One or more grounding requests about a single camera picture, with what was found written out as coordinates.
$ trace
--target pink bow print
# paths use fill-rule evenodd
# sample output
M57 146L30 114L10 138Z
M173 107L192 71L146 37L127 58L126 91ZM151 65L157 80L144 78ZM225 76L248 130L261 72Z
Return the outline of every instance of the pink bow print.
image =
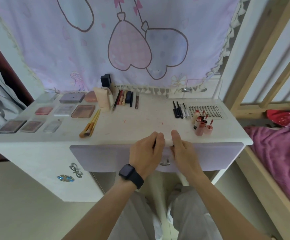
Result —
M119 3L125 3L124 0L114 0L115 8L118 7Z
M143 5L140 3L140 0L137 0L136 7L134 7L134 12L137 15L138 9L143 8Z

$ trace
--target wooden bed rail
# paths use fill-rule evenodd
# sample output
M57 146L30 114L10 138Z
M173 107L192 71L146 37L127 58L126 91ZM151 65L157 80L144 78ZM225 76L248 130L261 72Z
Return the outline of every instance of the wooden bed rail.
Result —
M264 118L267 109L290 110L290 102L272 103L290 77L290 62L260 104L241 105L289 19L290 0L268 3L224 99L236 118Z

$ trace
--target white pants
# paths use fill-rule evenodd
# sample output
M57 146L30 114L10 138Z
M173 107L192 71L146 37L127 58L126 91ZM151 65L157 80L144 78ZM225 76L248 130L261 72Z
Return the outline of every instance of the white pants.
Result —
M179 231L178 240L222 240L218 228L194 188L180 186L168 200L169 222ZM146 198L135 192L116 222L109 240L162 239L162 229Z

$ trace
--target desk top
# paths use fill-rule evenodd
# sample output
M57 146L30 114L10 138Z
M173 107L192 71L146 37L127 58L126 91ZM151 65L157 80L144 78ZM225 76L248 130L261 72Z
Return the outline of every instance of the desk top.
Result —
M216 105L225 114L225 119L214 120L213 133L211 135L196 136L191 119L176 119L173 113L173 102L165 96L151 94L139 95L139 109L135 109L135 98L133 107L129 104L118 105L114 112L100 113L95 131L91 137L79 138L79 133L85 128L98 109L89 119L73 119L71 116L54 116L54 112L61 105L59 95L52 103L54 109L49 115L37 116L35 111L39 107L49 106L32 103L17 118L19 119L44 119L46 122L35 133L23 133L18 131L15 134L0 134L0 147L7 146L55 146L55 145L100 145L100 144L133 144L136 141L150 135L153 131L162 132L165 136L166 146L172 145L171 131L176 129L183 140L192 143L215 143L215 142L242 142L245 145L252 145L253 141L240 126L235 117L222 103L221 100L213 99L178 99L179 103L186 106L199 104L200 106ZM45 133L43 129L51 122L61 119L62 124L55 133Z

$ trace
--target forearm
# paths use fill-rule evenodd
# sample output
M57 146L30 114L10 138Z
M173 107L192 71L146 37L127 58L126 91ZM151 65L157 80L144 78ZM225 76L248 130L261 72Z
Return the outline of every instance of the forearm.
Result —
M261 234L205 176L191 180L224 240L270 240Z
M118 179L63 240L106 240L135 190L131 181Z

